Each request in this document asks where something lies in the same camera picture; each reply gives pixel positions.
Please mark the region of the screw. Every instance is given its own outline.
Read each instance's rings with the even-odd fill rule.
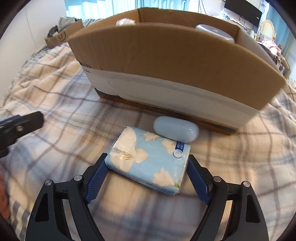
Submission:
[[[75,177],[74,177],[74,180],[75,181],[80,181],[82,179],[82,176],[81,175],[76,175]]]
[[[52,184],[52,180],[47,180],[47,181],[45,181],[45,185],[46,186],[50,186]]]
[[[243,185],[248,188],[251,184],[248,181],[244,181]]]
[[[23,126],[17,126],[17,131],[23,131],[24,127]]]
[[[221,177],[219,177],[219,176],[214,176],[213,179],[214,179],[214,181],[217,182],[217,183],[219,183],[219,182],[222,181]]]

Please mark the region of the plaid bedspread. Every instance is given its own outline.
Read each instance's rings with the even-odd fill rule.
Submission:
[[[245,127],[232,136],[201,129],[191,143],[202,166],[225,181],[252,184],[270,240],[296,211],[296,91],[286,85]],[[43,128],[20,138],[0,160],[10,195],[11,223],[21,240],[34,201],[47,179],[68,181],[96,162],[127,125],[153,131],[159,114],[100,99],[67,44],[41,49],[14,79],[0,119],[41,111]],[[223,236],[227,208],[216,240]],[[110,171],[89,205],[106,241],[189,240],[205,204],[188,176],[181,192],[168,196]],[[79,240],[69,205],[72,237]]]

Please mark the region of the cardboard box with printed logo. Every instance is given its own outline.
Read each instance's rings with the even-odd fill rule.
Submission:
[[[116,26],[123,18],[135,25]],[[231,43],[195,29],[205,24]],[[140,8],[74,33],[68,43],[99,95],[161,109],[222,133],[244,126],[285,84],[242,29],[203,14]]]
[[[52,37],[46,37],[44,40],[48,46],[48,48],[54,48],[57,45],[65,43],[68,41],[68,37],[83,28],[83,23],[81,19],[78,19],[75,23],[72,23],[56,35]]]

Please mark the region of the tissue pack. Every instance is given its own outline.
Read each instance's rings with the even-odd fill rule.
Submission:
[[[108,168],[157,191],[179,192],[190,145],[125,127],[105,159]]]

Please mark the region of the white wall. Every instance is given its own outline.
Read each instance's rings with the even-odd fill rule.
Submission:
[[[8,26],[0,39],[0,106],[22,65],[45,44],[44,38],[60,16],[66,16],[64,0],[31,0]]]
[[[189,1],[189,11],[190,12],[198,12],[198,2],[199,0],[190,0]],[[203,4],[205,7],[205,12],[207,15],[213,16],[217,13],[218,11],[218,5],[219,5],[219,0],[203,0]],[[203,6],[202,6],[202,1],[200,0],[200,6],[201,6],[201,13],[205,13]]]

